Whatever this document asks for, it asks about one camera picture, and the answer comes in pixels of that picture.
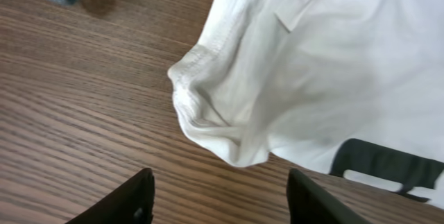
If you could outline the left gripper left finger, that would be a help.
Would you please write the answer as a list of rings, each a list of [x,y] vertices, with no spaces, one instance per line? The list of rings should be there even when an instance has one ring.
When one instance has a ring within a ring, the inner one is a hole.
[[[155,178],[145,168],[67,224],[151,224]]]

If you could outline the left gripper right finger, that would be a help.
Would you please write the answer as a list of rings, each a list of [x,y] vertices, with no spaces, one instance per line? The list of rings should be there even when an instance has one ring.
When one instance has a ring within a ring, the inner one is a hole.
[[[298,169],[287,180],[290,224],[369,224]]]

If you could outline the white t-shirt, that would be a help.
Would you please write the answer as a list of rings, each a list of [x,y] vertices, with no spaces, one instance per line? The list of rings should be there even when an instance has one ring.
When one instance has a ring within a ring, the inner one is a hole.
[[[443,0],[214,0],[168,72],[184,134],[443,206]]]

